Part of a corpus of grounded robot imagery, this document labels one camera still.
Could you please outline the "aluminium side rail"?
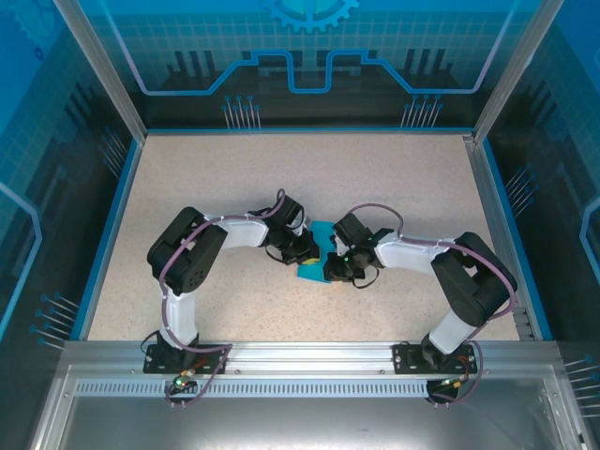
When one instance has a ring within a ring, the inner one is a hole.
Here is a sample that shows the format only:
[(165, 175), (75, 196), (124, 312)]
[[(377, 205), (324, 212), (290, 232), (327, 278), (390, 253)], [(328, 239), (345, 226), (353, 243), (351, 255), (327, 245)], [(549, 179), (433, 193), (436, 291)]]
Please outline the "aluminium side rail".
[(516, 302), (510, 313), (494, 319), (477, 336), (501, 339), (501, 330), (511, 329), (510, 336), (521, 341), (539, 339), (539, 330), (532, 312), (532, 301), (517, 248), (513, 242), (507, 210), (503, 205), (502, 185), (498, 185), (485, 149), (472, 135), (464, 136), (468, 160), (472, 168), (481, 205), (487, 222), (488, 244), (517, 281)]

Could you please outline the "sheet metal tray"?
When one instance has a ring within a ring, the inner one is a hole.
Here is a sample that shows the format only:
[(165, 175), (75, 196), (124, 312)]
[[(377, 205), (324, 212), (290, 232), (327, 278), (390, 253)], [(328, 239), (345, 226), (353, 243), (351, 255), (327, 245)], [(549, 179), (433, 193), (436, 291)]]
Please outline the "sheet metal tray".
[(600, 450), (552, 375), (487, 378), (458, 404), (406, 398), (76, 397), (69, 371), (28, 450)]

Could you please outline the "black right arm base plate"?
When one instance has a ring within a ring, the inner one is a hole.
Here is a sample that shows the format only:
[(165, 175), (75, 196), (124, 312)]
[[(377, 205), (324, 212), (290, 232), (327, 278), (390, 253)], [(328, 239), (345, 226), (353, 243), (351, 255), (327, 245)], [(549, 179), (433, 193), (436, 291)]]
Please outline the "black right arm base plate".
[(450, 354), (432, 345), (422, 346), (401, 341), (391, 347), (392, 363), (397, 375), (477, 374), (473, 345), (463, 344)]

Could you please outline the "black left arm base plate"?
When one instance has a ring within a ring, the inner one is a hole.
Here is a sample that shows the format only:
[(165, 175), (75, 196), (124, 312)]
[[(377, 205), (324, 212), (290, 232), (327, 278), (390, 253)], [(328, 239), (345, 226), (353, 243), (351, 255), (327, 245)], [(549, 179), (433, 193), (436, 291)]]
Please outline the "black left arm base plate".
[(145, 351), (142, 371), (145, 374), (179, 374), (193, 369), (196, 374), (209, 375), (223, 356), (222, 351), (197, 353), (152, 344)]

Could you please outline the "aluminium mounting rail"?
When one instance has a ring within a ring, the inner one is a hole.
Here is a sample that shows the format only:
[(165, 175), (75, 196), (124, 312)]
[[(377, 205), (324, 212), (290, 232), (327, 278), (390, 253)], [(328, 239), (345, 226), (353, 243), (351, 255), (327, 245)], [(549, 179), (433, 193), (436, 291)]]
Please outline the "aluminium mounting rail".
[[(393, 375), (390, 342), (237, 342), (225, 363), (225, 373), (243, 376)], [(562, 364), (551, 341), (484, 341), (477, 366), (487, 374), (533, 376)], [(72, 341), (59, 367), (86, 374), (138, 374), (143, 356), (134, 341)]]

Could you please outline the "aluminium frame post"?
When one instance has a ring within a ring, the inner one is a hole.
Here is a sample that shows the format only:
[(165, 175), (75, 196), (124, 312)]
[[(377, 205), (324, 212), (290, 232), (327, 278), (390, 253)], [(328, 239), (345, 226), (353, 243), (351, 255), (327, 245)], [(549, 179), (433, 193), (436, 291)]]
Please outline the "aluminium frame post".
[(144, 145), (147, 129), (143, 120), (79, 2), (77, 0), (52, 0), (52, 2), (106, 90), (128, 131), (140, 145)]
[(563, 2), (564, 0), (540, 0), (538, 8), (532, 15), (501, 78), (473, 128), (473, 142), (475, 144), (483, 145), (521, 76), (533, 60), (535, 52), (556, 18)]

